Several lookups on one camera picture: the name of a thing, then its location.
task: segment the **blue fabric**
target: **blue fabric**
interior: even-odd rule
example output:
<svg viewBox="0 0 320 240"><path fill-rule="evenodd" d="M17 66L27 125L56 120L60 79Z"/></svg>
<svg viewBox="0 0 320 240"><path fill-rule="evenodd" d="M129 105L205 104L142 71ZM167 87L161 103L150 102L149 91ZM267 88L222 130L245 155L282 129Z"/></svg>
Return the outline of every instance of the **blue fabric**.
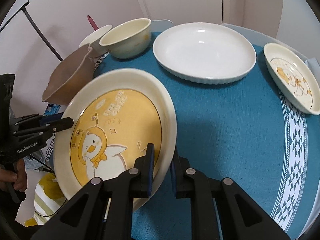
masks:
<svg viewBox="0 0 320 240"><path fill-rule="evenodd" d="M168 90L176 110L179 154L208 177L233 178L271 214L283 173L285 120L280 93L267 70L263 49L254 48L255 67L244 79L231 84L204 85L182 80L158 64L151 45L134 59L119 60L108 55L95 76L132 67L157 77ZM288 229L292 239L299 236L308 219L320 178L318 117L308 116L307 126L308 134L313 135L309 141L306 192L302 193ZM134 213L132 237L190 239L190 221L189 200L174 198L167 174L156 194Z"/></svg>

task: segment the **white plate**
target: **white plate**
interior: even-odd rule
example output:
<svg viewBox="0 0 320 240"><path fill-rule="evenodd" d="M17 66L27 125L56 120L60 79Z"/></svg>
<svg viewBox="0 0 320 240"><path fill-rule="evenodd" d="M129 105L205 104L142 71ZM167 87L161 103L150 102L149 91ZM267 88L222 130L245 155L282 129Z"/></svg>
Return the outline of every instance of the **white plate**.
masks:
<svg viewBox="0 0 320 240"><path fill-rule="evenodd" d="M93 33L89 34L79 45L79 48L85 44L90 44L93 48L93 52L91 52L90 57L95 58L99 57L107 52L107 49L104 46L99 44L100 39L112 29L112 25L106 25L98 30L94 31Z"/></svg>
<svg viewBox="0 0 320 240"><path fill-rule="evenodd" d="M153 54L170 73L204 84L237 81L257 60L244 36L212 23L187 23L164 31L153 44Z"/></svg>
<svg viewBox="0 0 320 240"><path fill-rule="evenodd" d="M291 50L276 43L264 46L268 70L286 98L306 114L320 114L320 88L307 65Z"/></svg>
<svg viewBox="0 0 320 240"><path fill-rule="evenodd" d="M155 107L155 112L151 113L150 107ZM155 138L150 131L158 133L158 128L154 127L160 127L160 135L155 138L160 138L155 143L160 153L154 168L152 194L156 192L170 166L177 136L171 97L157 78L131 68L105 73L88 83L73 98L63 114L63 117L68 116L74 120L74 125L57 133L53 159L59 186L67 199L72 198L89 181L92 167L96 167L93 169L95 176L100 176L102 171L108 179L117 176L115 172L122 172L122 164L126 169L131 168L136 154L143 156L147 143L155 143L150 141L150 138ZM101 148L106 149L105 156L100 154ZM99 152L96 156L93 154L95 150ZM146 201L135 200L134 209Z"/></svg>

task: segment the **dish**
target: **dish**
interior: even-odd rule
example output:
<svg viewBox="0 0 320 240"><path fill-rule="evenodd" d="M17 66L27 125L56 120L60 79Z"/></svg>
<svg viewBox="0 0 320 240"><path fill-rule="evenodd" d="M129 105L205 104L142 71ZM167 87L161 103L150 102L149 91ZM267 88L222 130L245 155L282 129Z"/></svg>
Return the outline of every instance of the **dish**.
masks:
<svg viewBox="0 0 320 240"><path fill-rule="evenodd" d="M300 111L320 114L320 88L307 65L286 47L264 46L268 70L281 92Z"/></svg>
<svg viewBox="0 0 320 240"><path fill-rule="evenodd" d="M52 72L42 102L67 106L71 99L93 78L92 48L84 45L66 57Z"/></svg>
<svg viewBox="0 0 320 240"><path fill-rule="evenodd" d="M204 84L237 81L257 60L244 36L212 23L187 23L164 31L153 43L153 53L170 73Z"/></svg>
<svg viewBox="0 0 320 240"><path fill-rule="evenodd" d="M151 20L135 19L113 28L100 40L100 45L117 58L132 58L142 53L151 41Z"/></svg>
<svg viewBox="0 0 320 240"><path fill-rule="evenodd" d="M94 31L93 33L89 34L79 45L79 48L82 47L85 44L91 44L90 47L93 48L93 52L90 55L91 57L95 58L95 57L99 57L103 54L105 54L107 52L106 47L101 46L99 44L100 39L103 35L105 35L108 31L110 31L112 29L112 25L106 25L103 26L101 28L99 28L98 30Z"/></svg>
<svg viewBox="0 0 320 240"><path fill-rule="evenodd" d="M100 166L112 171L103 179L131 168L148 142L156 149L152 195L156 192L170 166L177 134L171 97L158 79L137 69L105 73L73 98L63 114L67 116L74 125L57 133L53 157L67 199L89 181L90 172L105 176ZM134 209L146 201L135 200Z"/></svg>

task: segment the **table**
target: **table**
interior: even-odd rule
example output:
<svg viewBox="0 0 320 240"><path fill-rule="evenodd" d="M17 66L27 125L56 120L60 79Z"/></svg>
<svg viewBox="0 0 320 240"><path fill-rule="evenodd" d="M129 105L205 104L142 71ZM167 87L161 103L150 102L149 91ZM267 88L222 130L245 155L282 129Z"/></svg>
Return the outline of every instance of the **table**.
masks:
<svg viewBox="0 0 320 240"><path fill-rule="evenodd" d="M272 80L262 47L242 80L204 85L182 80L156 61L151 45L140 56L106 56L95 77L119 68L139 68L157 77L172 97L177 147L192 167L214 179L233 178L292 239L310 215L320 178L317 116L296 110ZM132 237L190 239L190 205L176 200L167 174L157 193L134 213Z"/></svg>

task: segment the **screw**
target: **screw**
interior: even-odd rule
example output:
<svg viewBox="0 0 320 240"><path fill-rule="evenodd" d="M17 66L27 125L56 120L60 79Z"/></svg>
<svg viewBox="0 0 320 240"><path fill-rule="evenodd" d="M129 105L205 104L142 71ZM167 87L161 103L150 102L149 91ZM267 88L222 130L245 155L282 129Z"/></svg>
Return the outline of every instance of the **screw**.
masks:
<svg viewBox="0 0 320 240"><path fill-rule="evenodd" d="M230 179L230 178L225 178L225 179L223 180L223 183L226 184L226 185L232 185L233 180Z"/></svg>
<svg viewBox="0 0 320 240"><path fill-rule="evenodd" d="M186 169L186 173L189 175L194 175L196 173L196 170L193 168L189 168L189 169Z"/></svg>
<svg viewBox="0 0 320 240"><path fill-rule="evenodd" d="M95 177L91 180L91 184L98 185L101 182L101 179L98 177Z"/></svg>
<svg viewBox="0 0 320 240"><path fill-rule="evenodd" d="M131 169L129 170L129 173L130 173L131 175L137 174L138 172L139 172L139 170L138 170L137 168L131 168Z"/></svg>

